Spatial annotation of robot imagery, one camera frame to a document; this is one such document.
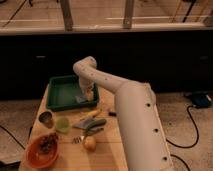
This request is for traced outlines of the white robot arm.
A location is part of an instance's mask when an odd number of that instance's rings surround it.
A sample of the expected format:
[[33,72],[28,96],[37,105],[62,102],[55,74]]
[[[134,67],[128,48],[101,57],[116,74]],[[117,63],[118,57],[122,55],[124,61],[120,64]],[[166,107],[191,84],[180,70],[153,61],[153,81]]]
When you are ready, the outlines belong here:
[[128,171],[174,171],[156,96],[149,83],[99,71],[92,56],[75,62],[73,71],[84,93],[96,84],[114,94]]

